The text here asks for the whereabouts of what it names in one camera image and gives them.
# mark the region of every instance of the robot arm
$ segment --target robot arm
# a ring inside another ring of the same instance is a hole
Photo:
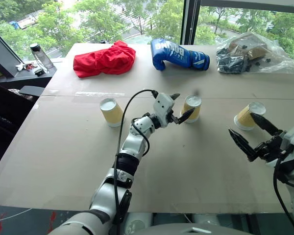
[[[134,174],[144,155],[147,139],[156,129],[165,128],[171,122],[181,124],[194,111],[191,109],[177,118],[173,115],[172,107],[179,94],[167,95],[154,91],[153,95],[156,98],[153,105],[154,114],[147,113],[132,121],[129,134],[117,157],[119,216],[116,216],[114,168],[112,167],[93,195],[89,210],[72,216],[50,235],[107,235],[112,224],[122,222],[132,196],[128,189],[132,186]]]
[[[275,168],[274,172],[277,179],[287,185],[291,195],[291,208],[294,218],[294,127],[288,132],[282,131],[260,115],[251,114],[251,116],[261,129],[272,135],[270,140],[260,143],[253,149],[239,133],[229,129],[230,135],[236,145],[247,154],[251,162],[260,157],[267,162],[267,165]]]

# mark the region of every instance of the red cloth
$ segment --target red cloth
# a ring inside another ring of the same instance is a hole
[[[78,77],[121,74],[129,71],[135,60],[135,50],[117,41],[108,49],[98,50],[74,57],[73,69]]]

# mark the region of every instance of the floor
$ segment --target floor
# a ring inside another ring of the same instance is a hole
[[[0,235],[46,235],[76,211],[53,211],[0,206]],[[221,214],[222,226],[255,235],[294,235],[287,217],[276,214]],[[187,223],[183,214],[154,214],[153,224]]]

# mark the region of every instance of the table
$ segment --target table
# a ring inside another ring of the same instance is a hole
[[[114,96],[122,108],[142,88],[181,92],[200,88],[200,119],[171,124],[150,137],[150,152],[135,174],[130,212],[254,213],[281,212],[272,186],[273,170],[264,161],[248,162],[227,131],[243,134],[252,146],[270,136],[259,128],[238,130],[233,117],[249,102],[263,102],[265,117],[277,127],[294,126],[294,75],[223,75],[216,71],[215,47],[185,46],[211,57],[208,71],[187,70],[167,63],[160,72],[151,63],[149,46],[137,51],[132,70],[79,79],[72,69],[74,54],[110,45],[75,44],[0,162],[0,205],[55,210],[85,210],[111,167],[119,128],[106,125],[99,103]],[[154,99],[133,100],[131,117],[152,112]],[[281,194],[286,203],[285,187]]]

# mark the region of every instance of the water bottle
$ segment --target water bottle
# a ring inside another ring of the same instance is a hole
[[[35,59],[39,59],[40,62],[46,67],[46,69],[52,68],[54,65],[49,59],[49,57],[45,54],[45,52],[41,49],[38,43],[33,43],[30,46],[31,52],[33,53]]]

